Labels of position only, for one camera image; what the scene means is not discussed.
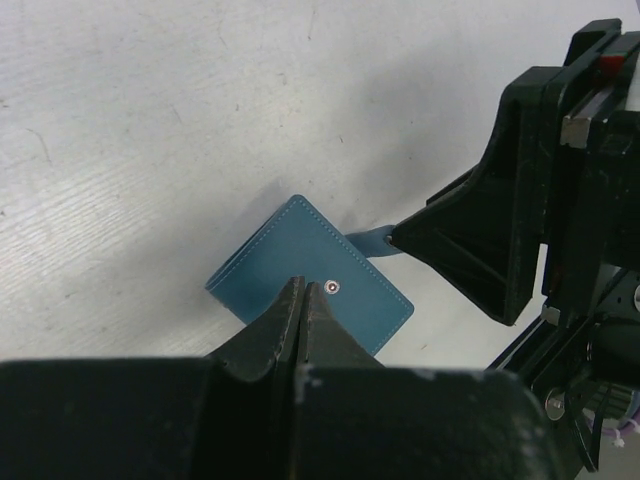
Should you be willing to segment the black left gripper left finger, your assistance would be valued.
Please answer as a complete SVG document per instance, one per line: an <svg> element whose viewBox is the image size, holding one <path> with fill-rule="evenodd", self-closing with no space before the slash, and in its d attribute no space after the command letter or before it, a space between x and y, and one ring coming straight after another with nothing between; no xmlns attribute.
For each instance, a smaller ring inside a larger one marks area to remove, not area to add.
<svg viewBox="0 0 640 480"><path fill-rule="evenodd" d="M304 294L204 357L4 362L2 477L283 478Z"/></svg>

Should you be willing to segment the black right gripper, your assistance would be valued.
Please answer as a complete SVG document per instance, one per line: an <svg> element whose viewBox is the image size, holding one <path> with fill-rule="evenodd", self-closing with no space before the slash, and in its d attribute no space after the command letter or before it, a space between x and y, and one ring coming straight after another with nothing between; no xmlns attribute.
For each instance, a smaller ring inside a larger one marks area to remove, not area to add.
<svg viewBox="0 0 640 480"><path fill-rule="evenodd" d="M639 386L639 35L577 31L559 67L503 91L479 163L397 224L391 243L492 320L539 317L493 362L544 409L561 473L596 471L612 393Z"/></svg>

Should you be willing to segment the blue leather card holder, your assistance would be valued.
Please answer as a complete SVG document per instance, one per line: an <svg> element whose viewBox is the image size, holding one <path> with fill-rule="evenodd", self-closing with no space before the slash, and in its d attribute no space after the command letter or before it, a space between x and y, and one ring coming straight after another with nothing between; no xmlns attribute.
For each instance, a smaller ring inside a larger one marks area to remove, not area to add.
<svg viewBox="0 0 640 480"><path fill-rule="evenodd" d="M209 278L205 288L243 323L302 276L324 292L340 324L376 354L414 312L413 304L373 264L398 254L392 226L343 235L309 200L282 204Z"/></svg>

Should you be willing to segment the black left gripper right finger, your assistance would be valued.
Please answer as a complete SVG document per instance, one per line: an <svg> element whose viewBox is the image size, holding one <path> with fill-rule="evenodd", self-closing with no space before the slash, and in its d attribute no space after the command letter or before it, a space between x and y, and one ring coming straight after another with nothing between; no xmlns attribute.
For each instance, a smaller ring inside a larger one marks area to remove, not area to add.
<svg viewBox="0 0 640 480"><path fill-rule="evenodd" d="M539 402L511 372L339 359L321 286L304 295L295 375L298 479L561 479Z"/></svg>

